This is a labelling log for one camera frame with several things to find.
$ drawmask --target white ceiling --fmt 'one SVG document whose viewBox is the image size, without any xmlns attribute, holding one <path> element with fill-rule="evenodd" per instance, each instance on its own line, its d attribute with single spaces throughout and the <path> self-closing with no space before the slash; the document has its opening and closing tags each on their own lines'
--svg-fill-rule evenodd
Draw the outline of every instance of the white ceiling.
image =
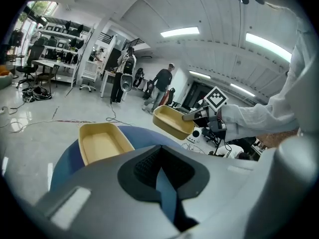
<svg viewBox="0 0 319 239">
<path fill-rule="evenodd" d="M 112 19 L 151 49 L 143 55 L 179 59 L 184 69 L 210 75 L 212 83 L 234 91 L 230 83 L 254 93 L 241 99 L 266 103 L 282 88 L 289 64 L 276 54 L 245 41 L 247 32 L 292 53 L 297 21 L 286 10 L 273 10 L 250 0 L 64 0 L 87 12 Z M 163 38 L 166 30 L 197 26 L 199 35 Z"/>
</svg>

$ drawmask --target white floor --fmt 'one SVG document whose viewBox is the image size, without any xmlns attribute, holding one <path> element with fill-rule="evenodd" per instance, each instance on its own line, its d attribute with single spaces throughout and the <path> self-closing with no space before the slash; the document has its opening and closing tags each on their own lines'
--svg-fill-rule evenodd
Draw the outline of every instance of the white floor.
<svg viewBox="0 0 319 239">
<path fill-rule="evenodd" d="M 23 103 L 21 90 L 27 85 L 15 88 L 21 79 L 22 76 L 15 79 L 11 86 L 0 90 L 0 107 L 17 107 Z M 112 84 L 107 83 L 104 98 L 100 97 L 100 85 L 101 80 L 98 80 L 95 84 L 97 91 L 91 93 L 88 89 L 80 91 L 75 86 L 68 94 L 69 84 L 58 83 L 56 88 L 53 82 L 51 100 L 25 103 L 13 115 L 6 111 L 4 115 L 0 115 L 0 126 L 13 121 L 27 125 L 52 119 L 105 122 L 106 117 L 114 116 L 110 107 Z M 141 109 L 144 102 L 142 95 L 142 91 L 132 90 L 125 102 L 113 104 L 117 119 L 160 132 L 179 144 L 189 143 L 187 140 L 174 138 L 152 123 L 152 116 Z M 1 160 L 7 158 L 4 176 L 16 194 L 35 204 L 48 191 L 48 164 L 53 163 L 54 168 L 64 150 L 78 138 L 79 127 L 78 123 L 50 122 L 30 125 L 19 133 L 9 133 L 20 128 L 17 123 L 0 128 Z M 206 154 L 215 149 L 214 144 L 206 143 L 203 137 L 196 146 Z"/>
</svg>

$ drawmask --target ceiling light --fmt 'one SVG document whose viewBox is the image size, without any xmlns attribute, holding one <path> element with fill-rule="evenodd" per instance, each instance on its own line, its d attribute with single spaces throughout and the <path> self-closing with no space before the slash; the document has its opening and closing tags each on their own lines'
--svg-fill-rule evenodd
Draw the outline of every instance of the ceiling light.
<svg viewBox="0 0 319 239">
<path fill-rule="evenodd" d="M 245 93 L 247 93 L 247 94 L 249 94 L 249 95 L 251 95 L 252 97 L 254 97 L 255 95 L 253 94 L 253 93 L 250 93 L 249 91 L 247 91 L 247 90 L 244 90 L 243 88 L 241 88 L 241 87 L 238 87 L 237 85 L 235 85 L 235 84 L 230 84 L 230 86 L 232 86 L 232 87 L 234 87 L 234 88 L 236 88 L 236 89 L 239 89 L 239 90 L 241 90 L 241 91 L 243 91 L 243 92 L 245 92 Z"/>
<path fill-rule="evenodd" d="M 191 74 L 194 74 L 194 75 L 197 75 L 197 76 L 201 76 L 201 77 L 205 77 L 205 78 L 210 79 L 210 76 L 205 75 L 205 74 L 200 74 L 200 73 L 197 73 L 197 72 L 194 72 L 194 71 L 190 71 L 190 73 L 191 73 Z"/>
<path fill-rule="evenodd" d="M 162 35 L 162 37 L 169 37 L 169 36 L 183 35 L 183 34 L 199 34 L 199 31 L 197 27 L 187 27 L 187 28 L 166 31 L 160 34 Z"/>
<path fill-rule="evenodd" d="M 291 53 L 289 53 L 287 50 L 283 49 L 282 47 L 278 46 L 277 44 L 249 33 L 246 33 L 246 41 L 257 44 L 261 47 L 264 47 L 265 49 L 268 49 L 276 53 L 278 56 L 282 57 L 283 59 L 287 60 L 290 63 Z"/>
</svg>

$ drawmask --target black pants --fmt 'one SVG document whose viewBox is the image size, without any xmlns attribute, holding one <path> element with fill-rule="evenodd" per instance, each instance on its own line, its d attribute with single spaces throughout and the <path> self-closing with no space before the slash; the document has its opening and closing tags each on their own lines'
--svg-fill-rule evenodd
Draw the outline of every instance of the black pants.
<svg viewBox="0 0 319 239">
<path fill-rule="evenodd" d="M 138 80 L 137 80 L 137 79 L 135 79 L 135 80 L 134 80 L 134 82 L 133 82 L 133 86 L 138 88 L 138 87 L 139 87 L 139 85 L 141 84 L 141 82 L 142 82 L 142 77 L 140 77 Z"/>
<path fill-rule="evenodd" d="M 123 74 L 122 73 L 116 73 L 115 74 L 115 79 L 114 79 L 114 83 L 113 83 L 113 88 L 112 88 L 112 92 L 111 92 L 111 100 L 112 102 L 121 102 L 121 98 L 123 95 L 123 90 L 121 89 L 121 76 Z"/>
</svg>

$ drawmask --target yellow tray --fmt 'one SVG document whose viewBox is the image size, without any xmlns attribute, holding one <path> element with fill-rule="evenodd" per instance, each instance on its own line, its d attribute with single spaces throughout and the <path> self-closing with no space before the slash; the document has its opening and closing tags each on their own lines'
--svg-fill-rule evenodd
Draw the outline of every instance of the yellow tray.
<svg viewBox="0 0 319 239">
<path fill-rule="evenodd" d="M 125 135 L 112 123 L 81 126 L 79 146 L 85 165 L 134 150 Z"/>
<path fill-rule="evenodd" d="M 194 130 L 193 121 L 183 121 L 183 114 L 169 106 L 154 110 L 153 123 L 179 140 L 185 140 Z"/>
</svg>

